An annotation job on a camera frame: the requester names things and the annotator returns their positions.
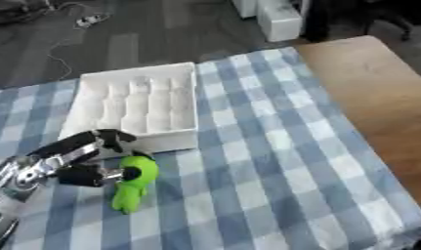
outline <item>white box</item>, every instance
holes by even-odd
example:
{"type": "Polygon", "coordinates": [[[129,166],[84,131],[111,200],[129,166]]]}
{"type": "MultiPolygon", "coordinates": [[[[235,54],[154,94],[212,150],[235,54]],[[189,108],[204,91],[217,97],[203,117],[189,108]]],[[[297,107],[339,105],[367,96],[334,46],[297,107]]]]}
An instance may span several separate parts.
{"type": "Polygon", "coordinates": [[[242,18],[251,18],[257,15],[257,0],[232,0],[242,18]]]}
{"type": "Polygon", "coordinates": [[[144,152],[197,147],[195,86],[192,62],[83,74],[60,139],[118,129],[144,152]]]}
{"type": "Polygon", "coordinates": [[[284,0],[259,0],[257,21],[270,42],[298,38],[303,25],[300,14],[284,0]]]}

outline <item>floor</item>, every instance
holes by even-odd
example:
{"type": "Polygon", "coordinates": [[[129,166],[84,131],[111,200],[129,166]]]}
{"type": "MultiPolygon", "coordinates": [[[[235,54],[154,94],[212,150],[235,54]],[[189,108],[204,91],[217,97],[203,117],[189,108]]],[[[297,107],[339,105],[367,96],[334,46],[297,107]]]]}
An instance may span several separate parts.
{"type": "MultiPolygon", "coordinates": [[[[0,46],[0,89],[77,78],[86,72],[178,62],[203,62],[229,55],[305,43],[267,43],[255,20],[242,20],[229,0],[85,0],[23,25],[0,29],[15,34],[0,46]],[[110,13],[86,30],[81,16],[110,13]]],[[[421,74],[421,27],[401,42],[393,27],[377,23],[381,38],[421,74]]],[[[333,27],[331,39],[359,35],[350,25],[333,27]]]]}

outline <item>checkered tablecloth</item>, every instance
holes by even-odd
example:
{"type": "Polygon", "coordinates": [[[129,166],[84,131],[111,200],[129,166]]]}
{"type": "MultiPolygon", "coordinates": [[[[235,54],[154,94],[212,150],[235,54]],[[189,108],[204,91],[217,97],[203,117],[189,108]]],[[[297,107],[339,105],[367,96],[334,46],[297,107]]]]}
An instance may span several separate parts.
{"type": "MultiPolygon", "coordinates": [[[[48,185],[14,249],[399,249],[421,209],[292,48],[197,66],[199,148],[155,155],[140,210],[48,185]]],[[[77,81],[0,91],[0,157],[53,142],[77,81]]]]}

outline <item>green plush toy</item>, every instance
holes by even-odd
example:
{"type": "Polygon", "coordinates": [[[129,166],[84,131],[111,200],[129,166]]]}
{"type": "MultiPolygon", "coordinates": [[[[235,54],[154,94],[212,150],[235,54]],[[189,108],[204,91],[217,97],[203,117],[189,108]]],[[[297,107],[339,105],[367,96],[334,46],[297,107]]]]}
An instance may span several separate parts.
{"type": "Polygon", "coordinates": [[[140,199],[147,194],[146,186],[158,176],[158,166],[148,156],[128,156],[120,161],[120,168],[137,168],[140,177],[131,181],[122,181],[117,184],[117,191],[112,199],[112,208],[124,214],[136,212],[140,199]]]}

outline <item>white egg tray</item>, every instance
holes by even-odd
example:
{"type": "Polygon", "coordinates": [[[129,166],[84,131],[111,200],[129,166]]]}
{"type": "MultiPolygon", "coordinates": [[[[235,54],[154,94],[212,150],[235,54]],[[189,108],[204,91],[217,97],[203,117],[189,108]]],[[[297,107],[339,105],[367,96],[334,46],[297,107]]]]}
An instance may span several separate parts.
{"type": "Polygon", "coordinates": [[[83,74],[60,139],[118,129],[145,152],[197,147],[195,86],[192,62],[83,74]]]}

